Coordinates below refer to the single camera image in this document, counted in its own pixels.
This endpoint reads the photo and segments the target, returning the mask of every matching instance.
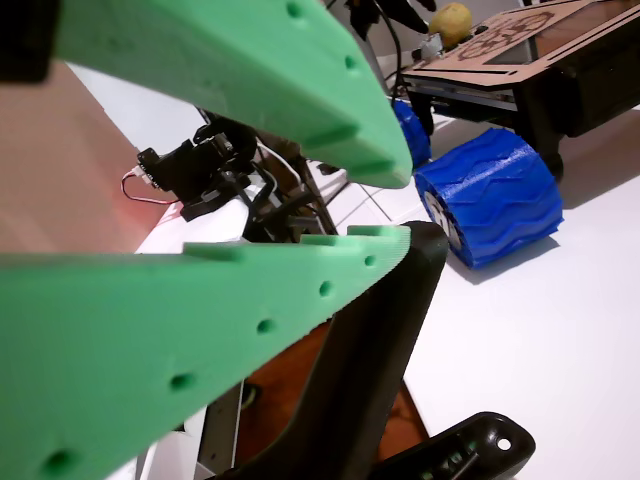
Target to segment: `black plastic part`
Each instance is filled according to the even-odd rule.
[[[320,165],[318,165],[318,170],[320,170],[320,173],[323,175],[333,175],[334,173],[340,171],[338,167],[327,165],[326,163],[321,163]]]
[[[419,62],[422,60],[422,49],[416,48],[415,50],[411,50],[411,59],[414,62]]]
[[[609,31],[555,66],[559,131],[577,137],[640,103],[640,19]]]
[[[407,225],[409,252],[336,315],[286,430],[249,463],[216,478],[367,477],[447,257],[439,226]]]
[[[376,3],[389,18],[418,33],[429,33],[429,25],[407,0],[376,0],[376,2],[373,0],[348,0],[346,6],[351,10],[351,26],[363,40],[367,40],[371,25],[380,21],[380,10],[378,10]],[[435,11],[435,3],[432,0],[421,0],[420,3],[430,11]]]
[[[421,93],[415,93],[412,90],[408,90],[407,95],[409,95],[411,108],[418,117],[418,120],[420,120],[423,130],[427,135],[433,135],[435,125],[433,123],[433,115],[431,115],[432,97]]]
[[[562,133],[558,128],[557,111],[553,104],[556,74],[545,71],[514,89],[518,112],[514,129],[525,142],[540,154],[556,181],[562,179],[564,163],[558,153]]]
[[[41,82],[53,52],[60,0],[18,0],[3,7],[0,82]]]
[[[264,181],[262,190],[258,192],[252,202],[256,209],[260,209],[267,203],[269,195],[276,188],[276,184],[260,165],[256,162],[251,162],[251,164],[253,165],[253,168],[255,168],[256,172],[258,172],[258,175],[260,175],[260,178]]]
[[[479,103],[468,103],[460,100],[447,99],[447,102],[433,100],[433,110],[438,115],[462,118],[470,122],[491,122],[503,127],[512,127],[509,115],[504,110]]]
[[[318,186],[313,179],[313,175],[311,175],[311,170],[309,170],[307,160],[298,156],[297,161],[294,163],[294,167],[298,173],[300,173],[300,177],[304,184],[309,187],[316,197],[313,205],[316,207],[316,215],[318,216],[325,233],[328,233],[329,235],[338,235],[338,230],[336,229],[333,219],[327,210],[326,203],[320,194],[320,190],[318,190]]]
[[[244,188],[250,185],[247,175],[255,168],[254,130],[206,110],[198,111],[207,124],[196,131],[193,142],[186,140],[166,155],[148,148],[138,154],[138,163],[154,186],[178,197],[184,205],[180,214],[187,221],[216,211],[237,195],[253,209]],[[262,177],[273,188],[269,177]],[[264,200],[264,194],[258,199]]]
[[[509,448],[500,448],[500,440],[507,440]],[[497,413],[478,413],[385,460],[369,480],[507,480],[535,450],[533,437],[514,421]]]
[[[244,174],[236,175],[233,172],[221,172],[215,176],[213,183],[206,192],[182,207],[180,215],[182,215],[187,222],[190,222],[202,215],[215,212],[238,195],[251,209],[252,202],[244,192],[244,189],[249,185],[251,185],[251,181],[249,177]]]
[[[282,243],[290,238],[288,218],[295,216],[299,208],[316,200],[316,195],[305,185],[298,188],[297,193],[287,198],[279,207],[260,215],[247,223],[243,238],[250,242],[275,241]]]

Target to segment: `brown surface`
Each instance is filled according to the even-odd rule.
[[[328,323],[319,326],[249,377],[248,381],[260,385],[263,391],[259,400],[240,416],[238,465],[273,442],[289,422],[327,330]],[[426,439],[422,422],[403,388],[378,447],[378,459],[388,458]]]
[[[0,251],[135,251],[165,208],[124,198],[137,150],[69,67],[2,85],[0,112]]]
[[[598,18],[588,18],[589,16],[587,16],[582,18],[578,24],[563,24],[558,31],[546,34],[546,38],[543,38],[539,44],[539,49],[545,55],[529,65],[491,65],[486,63],[523,40],[562,21],[590,3],[591,0],[558,0],[557,2],[545,3],[542,6],[534,5],[499,13],[482,22],[482,25],[489,27],[487,31],[475,36],[468,43],[458,46],[442,59],[434,60],[431,63],[420,62],[416,64],[411,70],[406,71],[405,75],[409,77],[441,78],[482,86],[500,86],[521,82],[543,71],[593,40],[606,35],[607,31],[614,28],[614,25],[615,28],[618,28],[640,16],[640,6],[622,11],[617,17],[609,21],[603,21],[600,24],[598,15],[605,19],[610,15],[602,15],[601,12],[600,14],[595,14]],[[633,6],[635,1],[621,1],[620,4]],[[607,11],[606,13],[613,14],[623,10],[620,5],[605,5],[603,9]],[[619,22],[617,20],[632,12],[635,12],[635,14],[625,21]],[[584,27],[584,22],[589,23],[589,25],[599,25],[573,41],[564,44],[566,35],[570,33],[567,29]],[[563,43],[562,47],[556,50],[555,47],[561,43]]]

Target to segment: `wire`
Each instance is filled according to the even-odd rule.
[[[261,142],[262,142],[263,144],[265,144],[265,145],[267,144],[267,142],[265,142],[265,141],[264,141],[264,138],[262,138],[262,137],[260,136],[260,133],[258,133],[258,130],[256,130],[256,129],[254,128],[254,129],[253,129],[253,133],[255,133],[255,134],[256,134],[256,138],[257,138],[259,141],[261,141]]]
[[[380,10],[380,15],[382,16],[384,23],[387,24],[387,28],[389,29],[389,33],[391,34],[391,38],[393,38],[393,44],[396,47],[396,80],[395,82],[393,82],[393,88],[391,90],[391,108],[393,108],[396,103],[396,98],[398,98],[398,87],[400,86],[400,82],[402,81],[402,49],[400,48],[400,40],[398,40],[398,34],[396,33],[395,28],[393,28],[391,20],[389,20],[389,17],[386,13],[384,13],[384,10],[382,10],[378,2],[376,2],[376,0],[372,1],[375,6],[378,7],[378,10]]]
[[[345,189],[345,188],[347,188],[349,185],[351,185],[351,182],[350,182],[349,180],[347,180],[346,182],[344,182],[344,183],[342,184],[342,186],[341,186],[341,187],[336,191],[336,193],[334,193],[334,194],[332,195],[332,197],[331,197],[329,200],[327,200],[327,201],[325,202],[324,206],[325,206],[325,207],[328,207],[328,206],[329,206],[329,204],[330,204],[331,202],[333,202],[333,201],[335,200],[335,198],[336,198],[338,195],[340,195],[340,194],[344,191],[344,189]]]
[[[264,154],[262,153],[262,149],[256,148],[256,150],[258,150],[258,155],[260,155],[260,162],[266,167],[267,166],[267,163],[266,163],[267,161],[264,158]]]
[[[264,165],[264,157],[262,156],[262,152],[260,152],[260,157],[262,158],[263,165]],[[276,193],[276,190],[278,190],[278,181],[276,180],[276,177],[274,177],[273,174],[270,171],[267,170],[267,166],[266,165],[264,165],[264,168],[262,169],[262,171],[273,182],[273,188],[271,189],[271,193],[269,194],[269,195],[273,195],[274,193]]]
[[[282,163],[282,165],[284,167],[286,167],[286,169],[289,170],[289,172],[291,172],[291,175],[296,177],[296,181],[298,182],[298,185],[302,185],[302,178],[300,178],[300,175],[298,174],[298,172],[296,172],[293,169],[293,167],[291,165],[289,165],[289,162],[287,162],[284,158],[282,158],[280,155],[278,155],[276,152],[271,150],[269,147],[267,147],[262,142],[258,142],[258,147],[263,149],[266,152],[269,152],[276,160],[278,160],[280,163]]]
[[[391,72],[389,75],[387,75],[386,77],[384,77],[384,81],[386,82],[387,80],[389,80],[391,77],[393,77],[394,75],[396,75],[398,73],[397,70],[394,70],[393,72]]]
[[[122,188],[122,193],[124,193],[124,196],[127,197],[129,200],[135,200],[136,202],[144,202],[144,203],[153,203],[156,205],[173,205],[174,203],[179,202],[178,199],[176,200],[155,200],[153,198],[143,198],[143,197],[132,197],[131,195],[129,195],[127,193],[127,189],[125,187],[125,183],[126,181],[131,178],[131,177],[135,177],[136,174],[131,172],[128,172],[124,177],[122,177],[122,182],[120,183],[120,187]]]
[[[384,214],[385,217],[387,217],[387,220],[389,220],[390,222],[392,222],[393,220],[391,220],[391,217],[389,215],[387,215],[387,212],[385,212],[382,207],[380,206],[380,204],[378,202],[376,202],[373,198],[373,195],[371,195],[369,193],[369,190],[367,190],[366,188],[364,188],[364,185],[360,185],[360,188],[362,188],[362,190],[364,191],[364,193],[367,195],[367,197],[369,197],[369,200],[371,200],[376,207],[378,207],[380,209],[380,211]]]

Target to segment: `blue tread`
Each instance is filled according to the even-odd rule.
[[[422,128],[420,119],[411,107],[401,100],[393,105],[393,111],[402,127],[402,133],[409,146],[413,167],[418,168],[431,159],[431,142]]]
[[[562,198],[540,156],[508,130],[490,129],[415,172],[456,228],[454,253],[482,267],[557,230]]]

